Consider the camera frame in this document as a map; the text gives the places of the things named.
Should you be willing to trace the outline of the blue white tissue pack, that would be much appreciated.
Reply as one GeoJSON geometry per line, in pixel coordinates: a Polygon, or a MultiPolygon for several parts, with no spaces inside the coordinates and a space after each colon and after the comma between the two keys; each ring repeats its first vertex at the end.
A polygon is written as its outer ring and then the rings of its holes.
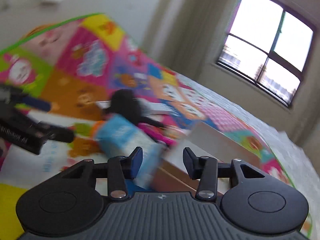
{"type": "Polygon", "coordinates": [[[141,147],[143,161],[134,182],[144,189],[150,186],[153,174],[161,161],[164,145],[154,142],[141,129],[118,114],[113,115],[98,128],[94,139],[108,158],[118,155],[127,157],[135,148],[141,147]]]}

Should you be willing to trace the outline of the pink cardboard box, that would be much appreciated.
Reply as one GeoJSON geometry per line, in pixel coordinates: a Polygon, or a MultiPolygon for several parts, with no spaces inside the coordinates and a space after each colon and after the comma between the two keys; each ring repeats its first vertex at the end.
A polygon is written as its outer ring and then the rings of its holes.
{"type": "Polygon", "coordinates": [[[183,149],[189,147],[196,156],[209,156],[219,162],[230,163],[232,159],[241,159],[259,168],[257,155],[229,139],[218,130],[201,122],[167,150],[153,175],[151,187],[159,192],[189,191],[196,193],[199,182],[189,178],[183,164],[183,149]]]}

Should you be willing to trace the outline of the orange toy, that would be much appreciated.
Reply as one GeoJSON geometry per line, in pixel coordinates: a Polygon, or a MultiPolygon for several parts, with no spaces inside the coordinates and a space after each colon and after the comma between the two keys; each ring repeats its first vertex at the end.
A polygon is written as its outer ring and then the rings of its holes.
{"type": "Polygon", "coordinates": [[[93,139],[95,138],[95,135],[104,126],[105,122],[106,122],[105,120],[100,120],[100,121],[95,122],[92,125],[91,130],[90,130],[90,137],[91,138],[93,138],[93,139]]]}

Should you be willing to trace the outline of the black plush bear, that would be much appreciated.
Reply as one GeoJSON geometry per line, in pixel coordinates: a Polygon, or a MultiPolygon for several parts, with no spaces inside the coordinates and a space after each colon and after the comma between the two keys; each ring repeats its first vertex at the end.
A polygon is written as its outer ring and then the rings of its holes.
{"type": "Polygon", "coordinates": [[[154,127],[165,128],[159,121],[143,115],[142,107],[131,89],[120,89],[115,91],[110,100],[110,106],[103,110],[107,114],[119,114],[132,124],[138,126],[140,123],[154,127]]]}

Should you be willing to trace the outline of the colourful cartoon play mat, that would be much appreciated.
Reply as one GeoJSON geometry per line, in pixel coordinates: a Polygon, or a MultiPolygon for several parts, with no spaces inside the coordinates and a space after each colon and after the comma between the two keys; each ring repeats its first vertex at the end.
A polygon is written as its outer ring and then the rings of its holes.
{"type": "Polygon", "coordinates": [[[257,132],[103,14],[1,51],[1,239],[305,239],[257,132]]]}

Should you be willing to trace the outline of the dark framed window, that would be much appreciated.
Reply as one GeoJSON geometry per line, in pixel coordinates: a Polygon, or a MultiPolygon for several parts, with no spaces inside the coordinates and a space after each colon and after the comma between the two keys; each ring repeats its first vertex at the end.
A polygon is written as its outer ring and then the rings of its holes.
{"type": "Polygon", "coordinates": [[[217,64],[290,108],[304,81],[316,27],[277,0],[240,0],[217,64]]]}

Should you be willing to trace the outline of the beige curtain left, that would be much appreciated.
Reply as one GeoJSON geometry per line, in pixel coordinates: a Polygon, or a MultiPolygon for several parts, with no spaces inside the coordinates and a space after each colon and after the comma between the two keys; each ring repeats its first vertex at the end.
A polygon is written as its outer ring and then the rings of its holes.
{"type": "Polygon", "coordinates": [[[198,78],[219,54],[239,0],[160,0],[143,48],[159,63],[198,78]]]}

